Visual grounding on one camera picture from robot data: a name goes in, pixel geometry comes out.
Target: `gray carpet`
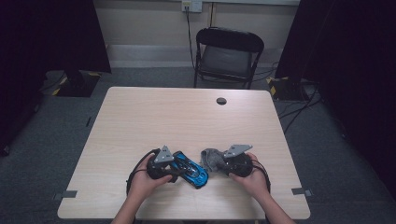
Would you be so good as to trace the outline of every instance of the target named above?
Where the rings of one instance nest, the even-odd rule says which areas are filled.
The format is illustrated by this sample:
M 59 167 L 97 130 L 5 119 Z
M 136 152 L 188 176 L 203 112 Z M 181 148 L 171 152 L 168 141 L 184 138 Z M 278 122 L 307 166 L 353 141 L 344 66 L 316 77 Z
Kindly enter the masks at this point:
M 61 75 L 48 73 L 45 86 Z M 53 200 L 67 188 L 106 91 L 112 86 L 191 88 L 192 82 L 191 68 L 113 68 L 113 74 L 100 78 L 91 98 L 51 96 L 54 88 L 44 91 L 40 109 L 10 145 L 10 155 L 0 158 L 0 223 L 109 223 L 59 219 L 60 201 Z M 242 89 L 239 83 L 201 80 L 198 87 Z M 268 87 L 262 79 L 251 89 Z M 284 115 L 304 104 L 275 105 Z M 281 120 L 284 129 L 292 118 Z M 286 133 L 302 185 L 314 193 L 307 197 L 311 218 L 298 223 L 396 223 L 396 203 L 340 127 L 319 102 L 304 110 Z

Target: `white wall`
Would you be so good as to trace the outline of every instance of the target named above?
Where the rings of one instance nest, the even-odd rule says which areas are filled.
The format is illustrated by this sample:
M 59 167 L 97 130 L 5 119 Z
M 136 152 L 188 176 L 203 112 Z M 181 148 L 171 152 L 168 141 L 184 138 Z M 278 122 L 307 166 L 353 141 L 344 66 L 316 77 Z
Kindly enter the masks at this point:
M 105 42 L 110 46 L 112 66 L 191 64 L 187 18 L 179 1 L 96 0 L 94 3 Z M 261 63 L 274 63 L 285 45 L 296 9 L 295 5 L 203 2 L 202 13 L 190 13 L 192 46 L 195 49 L 196 33 L 212 22 L 213 26 L 260 36 L 265 43 Z

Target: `person's left hand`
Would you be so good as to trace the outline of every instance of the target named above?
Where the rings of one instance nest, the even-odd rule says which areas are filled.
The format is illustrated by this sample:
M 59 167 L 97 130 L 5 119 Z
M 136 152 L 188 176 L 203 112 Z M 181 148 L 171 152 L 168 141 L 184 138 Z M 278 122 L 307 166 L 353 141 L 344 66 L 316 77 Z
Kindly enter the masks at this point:
M 152 156 L 154 156 L 154 154 L 147 156 L 137 167 L 136 171 L 142 171 L 139 171 L 134 175 L 128 196 L 134 195 L 134 197 L 141 197 L 142 200 L 145 200 L 157 187 L 172 179 L 171 175 L 166 175 L 160 179 L 151 179 L 151 177 L 149 177 L 147 166 L 149 159 Z

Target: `forearm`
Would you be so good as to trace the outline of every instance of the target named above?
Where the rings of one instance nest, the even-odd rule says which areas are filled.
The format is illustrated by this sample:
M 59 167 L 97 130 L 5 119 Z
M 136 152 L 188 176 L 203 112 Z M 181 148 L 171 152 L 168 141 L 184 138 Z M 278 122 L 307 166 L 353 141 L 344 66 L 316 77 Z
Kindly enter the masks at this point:
M 129 195 L 123 203 L 120 211 L 117 213 L 116 217 L 111 223 L 132 224 L 134 221 L 134 216 L 136 215 L 137 210 L 139 209 L 143 201 L 143 198 L 133 197 L 133 195 Z
M 295 223 L 268 192 L 260 194 L 255 199 L 264 210 L 271 224 Z

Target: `wooden table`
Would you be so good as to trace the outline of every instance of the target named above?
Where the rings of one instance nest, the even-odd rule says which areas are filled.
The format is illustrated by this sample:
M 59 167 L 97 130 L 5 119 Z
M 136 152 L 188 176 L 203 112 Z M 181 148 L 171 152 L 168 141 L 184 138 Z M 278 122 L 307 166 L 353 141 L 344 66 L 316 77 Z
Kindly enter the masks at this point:
M 218 105 L 223 97 L 226 105 Z M 272 195 L 294 219 L 310 211 L 272 98 L 267 91 L 113 87 L 92 127 L 63 198 L 60 218 L 113 218 L 126 198 L 126 179 L 150 150 L 167 145 L 199 162 L 201 151 L 250 150 L 265 166 Z M 195 189 L 182 178 L 160 186 L 140 207 L 138 219 L 265 219 L 245 190 L 226 175 L 209 173 Z

